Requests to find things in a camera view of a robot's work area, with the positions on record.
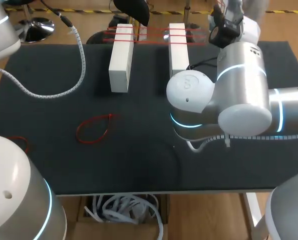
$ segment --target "small hole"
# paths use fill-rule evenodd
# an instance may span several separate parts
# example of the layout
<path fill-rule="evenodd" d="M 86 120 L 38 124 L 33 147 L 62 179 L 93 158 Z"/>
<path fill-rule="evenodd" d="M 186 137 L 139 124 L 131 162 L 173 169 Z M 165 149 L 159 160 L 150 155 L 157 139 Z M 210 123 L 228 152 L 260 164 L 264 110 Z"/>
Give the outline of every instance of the small hole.
<path fill-rule="evenodd" d="M 4 197 L 6 199 L 11 199 L 12 198 L 12 193 L 10 193 L 9 191 L 3 191 Z"/>

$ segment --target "white foam block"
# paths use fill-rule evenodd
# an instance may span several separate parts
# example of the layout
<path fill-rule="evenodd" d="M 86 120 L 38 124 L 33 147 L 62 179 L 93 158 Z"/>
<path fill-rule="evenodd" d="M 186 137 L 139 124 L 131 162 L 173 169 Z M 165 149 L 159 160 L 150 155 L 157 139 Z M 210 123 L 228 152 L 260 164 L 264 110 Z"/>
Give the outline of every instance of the white foam block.
<path fill-rule="evenodd" d="M 111 91 L 127 93 L 133 54 L 132 24 L 118 24 L 114 39 L 109 66 Z"/>
<path fill-rule="evenodd" d="M 169 65 L 171 78 L 173 75 L 186 70 L 189 66 L 189 56 L 184 23 L 170 23 L 169 28 Z"/>

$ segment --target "white cable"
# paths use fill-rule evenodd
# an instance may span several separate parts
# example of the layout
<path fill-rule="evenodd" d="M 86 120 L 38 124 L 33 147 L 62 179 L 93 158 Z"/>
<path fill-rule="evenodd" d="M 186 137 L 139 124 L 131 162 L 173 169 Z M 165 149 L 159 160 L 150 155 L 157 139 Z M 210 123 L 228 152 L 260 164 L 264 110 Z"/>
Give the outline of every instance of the white cable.
<path fill-rule="evenodd" d="M 3 73 L 5 76 L 7 76 L 9 79 L 11 79 L 23 92 L 25 92 L 27 95 L 34 97 L 34 98 L 38 98 L 38 99 L 55 99 L 55 98 L 60 98 L 63 97 L 67 94 L 72 93 L 73 91 L 75 91 L 83 82 L 84 76 L 85 76 L 85 71 L 86 71 L 86 62 L 85 62 L 85 56 L 84 56 L 84 51 L 83 51 L 83 45 L 80 39 L 80 35 L 77 31 L 77 29 L 73 26 L 71 27 L 72 33 L 74 33 L 75 38 L 77 40 L 78 46 L 79 46 L 79 50 L 80 50 L 80 55 L 81 55 L 81 61 L 82 61 L 82 72 L 81 72 L 81 76 L 79 81 L 77 82 L 77 84 L 75 84 L 74 87 L 72 87 L 71 89 L 62 92 L 62 93 L 58 93 L 55 95 L 38 95 L 35 94 L 33 92 L 30 92 L 29 90 L 27 90 L 12 74 L 10 74 L 9 72 L 5 71 L 4 69 L 0 68 L 0 72 Z"/>
<path fill-rule="evenodd" d="M 212 141 L 218 139 L 225 139 L 225 135 L 216 135 L 208 138 L 207 140 L 203 141 L 199 148 L 195 148 L 192 146 L 190 141 L 187 141 L 189 148 L 194 153 L 200 153 L 204 149 L 204 147 Z M 294 140 L 298 139 L 298 134 L 295 135 L 285 135 L 285 136 L 229 136 L 229 139 L 244 139 L 244 140 L 269 140 L 269 141 L 278 141 L 278 140 Z"/>
<path fill-rule="evenodd" d="M 129 212 L 132 207 L 141 205 L 143 209 L 151 208 L 154 212 L 154 214 L 151 216 L 156 216 L 158 220 L 158 225 L 159 225 L 159 236 L 157 240 L 162 240 L 163 238 L 163 223 L 161 219 L 161 215 L 159 213 L 159 202 L 158 199 L 150 194 L 156 201 L 157 206 L 153 205 L 149 201 L 142 199 L 138 196 L 134 196 L 131 194 L 126 194 L 126 195 L 114 195 L 111 198 L 109 198 L 105 203 L 102 205 L 102 214 L 104 219 L 101 219 L 97 213 L 97 210 L 101 203 L 97 202 L 97 196 L 93 196 L 93 201 L 92 201 L 92 207 L 93 207 L 93 212 L 91 212 L 86 206 L 84 207 L 85 211 L 93 217 L 96 221 L 100 223 L 104 222 L 113 222 L 113 223 L 132 223 L 132 224 L 138 224 L 141 222 L 141 219 L 144 219 L 144 215 L 147 211 L 142 211 L 141 216 L 138 218 L 131 218 L 123 213 L 126 211 Z M 102 195 L 99 196 L 99 201 L 102 202 Z"/>

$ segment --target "yellow and black hazard tape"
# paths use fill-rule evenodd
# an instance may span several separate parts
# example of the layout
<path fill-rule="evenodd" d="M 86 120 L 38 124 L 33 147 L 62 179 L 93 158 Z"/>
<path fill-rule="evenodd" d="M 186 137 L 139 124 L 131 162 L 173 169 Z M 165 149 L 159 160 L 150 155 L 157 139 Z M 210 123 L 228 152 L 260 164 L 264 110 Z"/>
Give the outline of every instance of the yellow and black hazard tape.
<path fill-rule="evenodd" d="M 7 11 L 22 11 L 22 8 L 6 8 Z M 47 12 L 51 11 L 47 8 L 31 8 L 34 12 Z M 122 14 L 121 11 L 110 11 L 110 10 L 79 10 L 79 9 L 65 9 L 57 8 L 58 12 L 66 13 L 86 13 L 86 14 Z M 191 14 L 209 14 L 210 11 L 191 11 Z M 298 14 L 298 10 L 271 10 L 266 11 L 267 14 Z M 183 11 L 151 11 L 153 15 L 183 15 Z"/>

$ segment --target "black table mat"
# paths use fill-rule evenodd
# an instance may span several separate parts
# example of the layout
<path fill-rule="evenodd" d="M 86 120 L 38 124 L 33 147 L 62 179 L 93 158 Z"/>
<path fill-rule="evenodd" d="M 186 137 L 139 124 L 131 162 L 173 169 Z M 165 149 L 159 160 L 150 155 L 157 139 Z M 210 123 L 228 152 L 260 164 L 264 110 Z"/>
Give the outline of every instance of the black table mat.
<path fill-rule="evenodd" d="M 298 87 L 298 62 L 288 43 L 259 46 L 269 88 Z M 56 194 L 272 189 L 298 173 L 298 140 L 232 140 L 230 149 L 220 140 L 192 153 L 169 117 L 167 46 L 135 45 L 128 93 L 110 91 L 112 47 L 84 48 L 87 74 L 68 96 L 35 99 L 5 77 L 0 82 L 0 136 L 28 139 L 28 156 Z M 211 45 L 188 50 L 191 63 L 218 54 Z M 50 95 L 77 82 L 80 61 L 76 45 L 30 45 L 10 58 L 6 70 L 30 91 Z M 216 78 L 215 68 L 198 70 Z M 103 141 L 77 142 L 82 121 L 109 113 L 118 116 Z"/>

